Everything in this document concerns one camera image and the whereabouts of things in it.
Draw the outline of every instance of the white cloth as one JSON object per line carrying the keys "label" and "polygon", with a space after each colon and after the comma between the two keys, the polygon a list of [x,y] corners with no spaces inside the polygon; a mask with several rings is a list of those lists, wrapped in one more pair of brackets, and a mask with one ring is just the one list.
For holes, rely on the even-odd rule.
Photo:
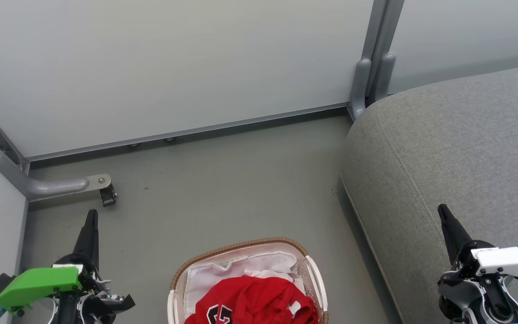
{"label": "white cloth", "polygon": [[249,277],[269,278],[278,277],[294,283],[302,293],[305,293],[304,284],[297,272],[297,259],[292,254],[284,252],[268,252],[246,256],[233,260],[225,266],[215,263],[206,263],[194,266],[187,272],[187,283],[183,295],[185,318],[195,314],[195,304],[214,285],[227,278]]}

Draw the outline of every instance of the red shirt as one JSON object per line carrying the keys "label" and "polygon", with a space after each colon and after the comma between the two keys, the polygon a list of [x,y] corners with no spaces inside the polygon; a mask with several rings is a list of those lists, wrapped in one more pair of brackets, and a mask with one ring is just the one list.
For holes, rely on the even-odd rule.
{"label": "red shirt", "polygon": [[313,300],[281,278],[223,279],[185,324],[317,324]]}

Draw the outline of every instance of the sofa seam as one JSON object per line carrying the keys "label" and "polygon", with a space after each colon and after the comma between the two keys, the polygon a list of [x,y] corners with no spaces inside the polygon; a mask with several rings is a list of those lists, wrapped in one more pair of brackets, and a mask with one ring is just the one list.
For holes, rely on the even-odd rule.
{"label": "sofa seam", "polygon": [[434,220],[432,213],[430,213],[429,208],[427,207],[427,204],[425,202],[425,199],[423,198],[423,195],[421,194],[421,191],[419,191],[419,189],[417,188],[417,185],[413,181],[413,178],[409,174],[409,171],[407,170],[407,168],[405,168],[405,165],[403,164],[401,157],[399,156],[399,154],[397,154],[397,152],[393,148],[393,144],[387,137],[385,131],[383,130],[383,126],[380,123],[380,120],[379,120],[379,117],[377,114],[377,109],[381,108],[385,102],[386,101],[383,101],[382,103],[380,103],[380,105],[378,105],[378,107],[374,108],[373,113],[374,113],[375,122],[377,124],[377,127],[378,127],[381,135],[383,136],[383,139],[387,143],[387,146],[391,152],[391,156],[393,156],[393,159],[395,160],[397,166],[399,167],[400,172],[403,173],[403,176],[405,177],[407,184],[411,187],[411,191],[413,192],[413,196],[415,197],[415,200],[419,203],[419,205],[421,206],[421,209],[423,209],[423,216],[425,216],[426,219],[428,219],[429,226],[430,226],[431,230],[433,230],[441,247],[446,248],[440,238],[440,234],[434,228],[434,225],[436,225],[436,221]]}

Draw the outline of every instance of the gray fabric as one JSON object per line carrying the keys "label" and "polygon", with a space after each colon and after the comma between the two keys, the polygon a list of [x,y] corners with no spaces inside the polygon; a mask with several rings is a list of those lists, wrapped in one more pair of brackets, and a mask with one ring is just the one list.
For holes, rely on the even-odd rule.
{"label": "gray fabric", "polygon": [[[448,323],[437,206],[475,239],[518,245],[518,68],[373,104],[348,135],[342,176],[403,322]],[[509,290],[518,299],[518,281]]]}

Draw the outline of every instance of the basket handle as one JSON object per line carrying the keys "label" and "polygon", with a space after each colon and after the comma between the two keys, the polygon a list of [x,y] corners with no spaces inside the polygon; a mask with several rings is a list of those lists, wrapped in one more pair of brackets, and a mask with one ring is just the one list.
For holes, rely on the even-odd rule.
{"label": "basket handle", "polygon": [[305,256],[307,260],[307,265],[309,267],[309,271],[314,275],[315,279],[315,295],[317,295],[317,299],[319,300],[319,304],[324,312],[327,311],[327,291],[325,290],[325,284],[323,283],[323,277],[321,277],[321,272],[315,264],[315,261],[310,256]]}
{"label": "basket handle", "polygon": [[177,316],[177,308],[174,305],[177,304],[175,300],[175,290],[171,290],[169,292],[169,297],[167,297],[167,323],[168,324],[179,324],[179,322],[175,321]]}

